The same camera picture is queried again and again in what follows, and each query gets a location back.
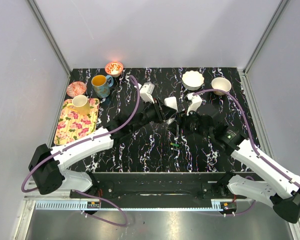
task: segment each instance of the wall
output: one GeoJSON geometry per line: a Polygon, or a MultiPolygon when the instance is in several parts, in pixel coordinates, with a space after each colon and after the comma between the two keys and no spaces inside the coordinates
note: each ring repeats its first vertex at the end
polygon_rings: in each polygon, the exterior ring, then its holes
{"type": "Polygon", "coordinates": [[[300,0],[290,1],[248,76],[275,160],[300,175],[300,0]]]}
{"type": "Polygon", "coordinates": [[[243,68],[280,2],[36,1],[71,68],[243,68]]]}
{"type": "Polygon", "coordinates": [[[10,239],[21,183],[52,130],[67,76],[24,0],[0,0],[0,240],[10,239]]]}

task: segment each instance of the yellow tray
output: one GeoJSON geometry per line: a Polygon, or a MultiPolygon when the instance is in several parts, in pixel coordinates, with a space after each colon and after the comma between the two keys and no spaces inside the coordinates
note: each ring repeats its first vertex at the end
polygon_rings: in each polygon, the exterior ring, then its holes
{"type": "Polygon", "coordinates": [[[89,98],[90,113],[81,115],[66,107],[72,99],[63,102],[58,125],[54,136],[55,145],[63,145],[85,137],[96,130],[99,99],[89,98]]]}

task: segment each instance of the metal floor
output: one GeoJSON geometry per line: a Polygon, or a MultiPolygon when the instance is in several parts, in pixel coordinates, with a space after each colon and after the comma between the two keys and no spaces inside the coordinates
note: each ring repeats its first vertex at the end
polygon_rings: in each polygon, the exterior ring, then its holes
{"type": "MultiPolygon", "coordinates": [[[[249,207],[239,202],[238,212],[249,207]]],[[[96,215],[123,221],[117,211],[96,215]]],[[[130,225],[117,227],[85,218],[79,212],[35,210],[27,240],[291,240],[289,224],[268,206],[257,203],[242,216],[208,216],[200,212],[129,211],[130,225]]]]}

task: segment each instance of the marble surface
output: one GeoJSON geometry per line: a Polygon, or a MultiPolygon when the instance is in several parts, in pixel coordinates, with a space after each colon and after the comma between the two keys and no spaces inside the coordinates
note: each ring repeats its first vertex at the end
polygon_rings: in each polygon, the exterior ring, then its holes
{"type": "MultiPolygon", "coordinates": [[[[151,82],[155,85],[152,96],[164,98],[175,96],[178,110],[185,110],[189,102],[185,96],[189,93],[182,83],[182,75],[186,71],[199,71],[204,76],[202,89],[210,89],[211,81],[216,77],[225,77],[232,83],[230,93],[236,97],[245,111],[252,129],[254,141],[259,145],[252,117],[246,101],[239,73],[236,68],[125,68],[123,74],[114,79],[111,94],[101,99],[97,128],[111,121],[120,112],[131,113],[135,107],[137,92],[134,85],[128,81],[133,75],[140,84],[151,82]]],[[[107,75],[102,68],[74,69],[71,82],[82,81],[87,85],[86,94],[96,98],[91,80],[96,75],[107,75]]],[[[236,126],[247,132],[243,124],[241,112],[231,99],[217,96],[213,93],[201,95],[203,101],[198,113],[203,113],[204,105],[212,104],[219,109],[227,124],[236,126]]],[[[86,157],[70,168],[74,171],[91,172],[225,172],[250,171],[245,165],[230,156],[214,149],[208,138],[199,135],[174,136],[166,126],[157,123],[148,124],[127,138],[120,145],[86,157]],[[178,151],[171,150],[170,143],[179,144],[178,151]]]]}

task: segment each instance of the small bowl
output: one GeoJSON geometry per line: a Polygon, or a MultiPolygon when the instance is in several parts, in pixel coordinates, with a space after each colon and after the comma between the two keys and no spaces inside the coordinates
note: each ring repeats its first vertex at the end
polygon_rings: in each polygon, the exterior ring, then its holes
{"type": "Polygon", "coordinates": [[[105,72],[114,78],[120,76],[123,70],[124,70],[124,66],[119,61],[109,62],[105,66],[105,72]]]}
{"type": "Polygon", "coordinates": [[[183,86],[191,91],[198,90],[204,84],[205,78],[198,71],[186,71],[182,75],[183,86]]]}
{"type": "MultiPolygon", "coordinates": [[[[231,82],[224,77],[216,77],[215,79],[213,79],[211,82],[211,86],[213,89],[220,89],[225,92],[229,92],[232,88],[231,82]]],[[[221,91],[214,91],[214,94],[219,96],[225,95],[225,93],[221,91]]]]}
{"type": "Polygon", "coordinates": [[[66,94],[74,98],[78,95],[83,95],[87,91],[87,86],[82,81],[74,81],[66,88],[66,94]]]}

